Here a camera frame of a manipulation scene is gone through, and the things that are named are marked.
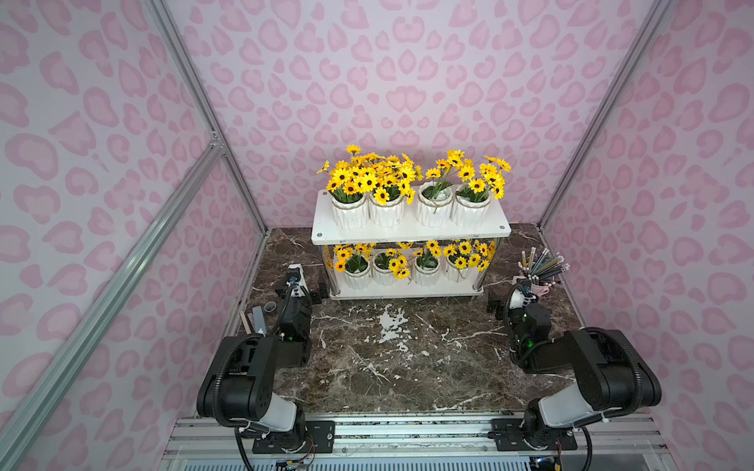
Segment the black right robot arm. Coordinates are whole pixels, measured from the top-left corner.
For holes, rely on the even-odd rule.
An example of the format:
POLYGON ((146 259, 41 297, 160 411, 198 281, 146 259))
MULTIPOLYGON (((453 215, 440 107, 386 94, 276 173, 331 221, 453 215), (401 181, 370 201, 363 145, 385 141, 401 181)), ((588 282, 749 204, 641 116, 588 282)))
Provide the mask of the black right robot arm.
POLYGON ((528 281, 491 292, 487 310, 503 323, 522 372, 575 375, 563 390, 530 400, 520 422, 493 420, 488 436, 498 451, 574 451, 576 429, 661 401, 660 381, 621 331, 586 327, 551 337, 552 311, 528 281))

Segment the sunflower pot top second-left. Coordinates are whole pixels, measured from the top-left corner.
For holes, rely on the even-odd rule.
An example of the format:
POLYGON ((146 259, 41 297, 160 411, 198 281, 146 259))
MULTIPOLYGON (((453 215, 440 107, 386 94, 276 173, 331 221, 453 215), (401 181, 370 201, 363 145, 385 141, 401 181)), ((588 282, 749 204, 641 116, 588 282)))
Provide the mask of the sunflower pot top second-left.
POLYGON ((380 227, 395 227, 414 201, 415 182, 422 170, 408 155, 384 157, 375 153, 361 156, 359 190, 368 197, 371 220, 380 227))

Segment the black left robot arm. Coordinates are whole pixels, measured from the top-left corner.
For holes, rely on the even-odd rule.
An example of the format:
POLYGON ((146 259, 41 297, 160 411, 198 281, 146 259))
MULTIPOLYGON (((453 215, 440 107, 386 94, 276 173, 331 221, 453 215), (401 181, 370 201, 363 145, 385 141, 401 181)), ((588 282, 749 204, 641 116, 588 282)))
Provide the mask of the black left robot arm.
POLYGON ((241 445, 256 450, 296 453, 312 439, 304 409, 273 391, 276 373, 300 368, 310 358, 311 318, 321 299, 310 292, 300 269, 283 279, 277 319, 267 334, 225 337, 211 361, 196 398, 199 416, 234 431, 241 445))

